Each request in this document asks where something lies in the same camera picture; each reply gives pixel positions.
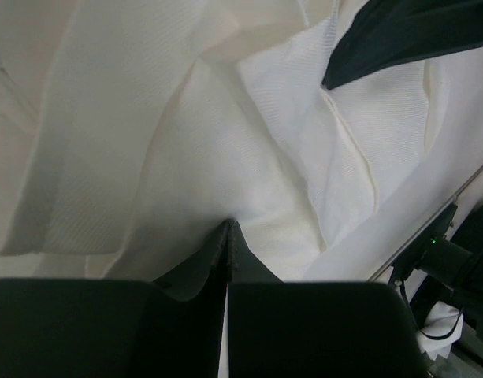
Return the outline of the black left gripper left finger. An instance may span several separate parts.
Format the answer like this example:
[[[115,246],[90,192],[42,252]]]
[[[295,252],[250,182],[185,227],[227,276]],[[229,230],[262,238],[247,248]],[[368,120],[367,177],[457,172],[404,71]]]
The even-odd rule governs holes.
[[[0,377],[215,377],[229,232],[151,283],[0,279]]]

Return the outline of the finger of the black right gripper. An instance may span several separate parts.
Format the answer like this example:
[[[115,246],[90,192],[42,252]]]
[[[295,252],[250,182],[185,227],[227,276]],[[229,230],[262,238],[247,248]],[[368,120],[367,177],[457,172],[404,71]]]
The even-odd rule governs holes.
[[[334,48],[333,90],[382,69],[483,47],[483,0],[368,1]]]

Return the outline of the white pleated skirt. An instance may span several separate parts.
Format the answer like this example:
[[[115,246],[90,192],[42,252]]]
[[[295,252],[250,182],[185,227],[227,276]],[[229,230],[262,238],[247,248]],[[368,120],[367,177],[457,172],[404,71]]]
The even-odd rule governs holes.
[[[365,4],[0,1],[0,278],[152,280],[227,218],[370,278],[483,167],[483,47],[331,91]]]

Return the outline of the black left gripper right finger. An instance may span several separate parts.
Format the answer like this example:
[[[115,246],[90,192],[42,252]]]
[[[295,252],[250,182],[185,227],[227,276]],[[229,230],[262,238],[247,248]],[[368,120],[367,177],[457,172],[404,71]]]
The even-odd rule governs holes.
[[[382,283],[291,282],[228,234],[232,377],[423,377],[405,305]]]

